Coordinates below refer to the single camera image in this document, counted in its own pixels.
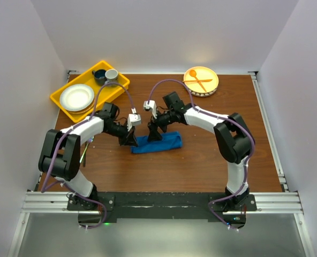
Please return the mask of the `blue cloth napkin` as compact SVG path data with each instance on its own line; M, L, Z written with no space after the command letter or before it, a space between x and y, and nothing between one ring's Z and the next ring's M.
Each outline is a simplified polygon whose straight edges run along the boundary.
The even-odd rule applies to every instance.
M182 148L182 136L179 132L162 133L161 141L148 141L148 136L140 136L137 138L138 146L131 146L132 154L146 154L163 152L172 149Z

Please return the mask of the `iridescent metal fork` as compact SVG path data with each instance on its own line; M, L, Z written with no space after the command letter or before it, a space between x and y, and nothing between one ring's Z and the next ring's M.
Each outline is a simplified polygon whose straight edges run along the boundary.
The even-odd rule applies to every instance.
M85 147L80 158L80 164L82 164L83 167L86 166L86 156L87 156L88 147L93 141L94 141L94 137L91 137L85 142Z

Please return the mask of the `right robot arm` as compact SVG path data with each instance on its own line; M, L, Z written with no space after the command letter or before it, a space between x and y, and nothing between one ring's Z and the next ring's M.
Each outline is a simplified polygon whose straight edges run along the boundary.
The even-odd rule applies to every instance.
M176 92L166 95L163 100L168 108L163 113L157 110L155 101L144 102L144 110L152 112L148 123L148 141L162 141L163 135L158 129L165 133L167 126L173 123L196 126L214 134L218 149L228 164L228 182L225 197L213 200L212 205L224 202L229 209L238 210L250 193L247 182L248 161L255 146L242 116L238 113L220 115L193 103L185 104Z

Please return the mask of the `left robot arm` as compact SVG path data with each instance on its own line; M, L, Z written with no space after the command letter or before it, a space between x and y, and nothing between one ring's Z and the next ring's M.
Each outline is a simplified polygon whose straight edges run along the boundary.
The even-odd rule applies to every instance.
M118 138L121 146L137 146L135 126L141 124L136 109L131 109L126 122L117 121L119 107L105 103L103 108L82 122L63 130L51 129L44 139L38 167L73 191L75 201L86 210L98 208L96 186L80 170L80 147L98 134L106 133Z

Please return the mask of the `white paper plate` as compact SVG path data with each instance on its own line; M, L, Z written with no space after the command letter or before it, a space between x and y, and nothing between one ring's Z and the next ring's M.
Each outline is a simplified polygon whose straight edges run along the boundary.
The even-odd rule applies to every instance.
M94 101L94 90L86 84L69 86L60 95L59 102L67 111L81 111Z

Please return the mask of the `grey mug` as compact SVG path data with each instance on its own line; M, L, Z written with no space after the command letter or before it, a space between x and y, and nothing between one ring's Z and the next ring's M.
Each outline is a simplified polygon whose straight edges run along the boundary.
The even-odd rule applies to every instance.
M105 72L105 83L104 84L110 84L110 83L118 83L118 71L115 69L109 69Z

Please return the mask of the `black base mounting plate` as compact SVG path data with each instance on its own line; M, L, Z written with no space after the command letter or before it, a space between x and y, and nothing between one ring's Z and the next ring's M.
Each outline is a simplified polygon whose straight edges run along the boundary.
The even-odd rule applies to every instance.
M99 192L105 222L119 219L183 219L217 222L221 217L231 225L243 225L246 213L256 211L255 196L223 200L225 193L187 192Z

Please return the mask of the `dark blue mug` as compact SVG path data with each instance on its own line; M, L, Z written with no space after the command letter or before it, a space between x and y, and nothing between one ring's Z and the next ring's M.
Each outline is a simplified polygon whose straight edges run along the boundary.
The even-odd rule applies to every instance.
M99 69L99 70L93 70L92 75L94 77L94 81L96 82L97 85L103 86L104 83L106 82L106 77L105 77L106 70L105 69Z

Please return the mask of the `orange plastic spoon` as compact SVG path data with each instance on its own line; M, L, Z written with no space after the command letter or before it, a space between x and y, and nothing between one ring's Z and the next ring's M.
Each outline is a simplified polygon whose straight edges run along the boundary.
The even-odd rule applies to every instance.
M205 87L202 85L201 81L197 78L197 72L196 72L194 69L191 69L191 70L189 71L189 75L190 75L191 77L193 77L194 80L195 80L195 82L197 82L197 83L199 84L199 86L203 89L203 91L206 92Z

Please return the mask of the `orange plastic knife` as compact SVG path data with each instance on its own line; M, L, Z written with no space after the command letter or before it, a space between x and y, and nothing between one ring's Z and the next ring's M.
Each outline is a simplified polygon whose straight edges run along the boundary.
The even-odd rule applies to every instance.
M213 79L183 80L183 82L211 82Z

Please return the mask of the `yellow plastic plate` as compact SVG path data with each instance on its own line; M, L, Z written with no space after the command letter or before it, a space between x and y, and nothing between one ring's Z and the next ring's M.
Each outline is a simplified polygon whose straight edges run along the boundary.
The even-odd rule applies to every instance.
M195 66L184 73L183 82L192 95L207 97L217 91L219 78L212 69L204 66Z

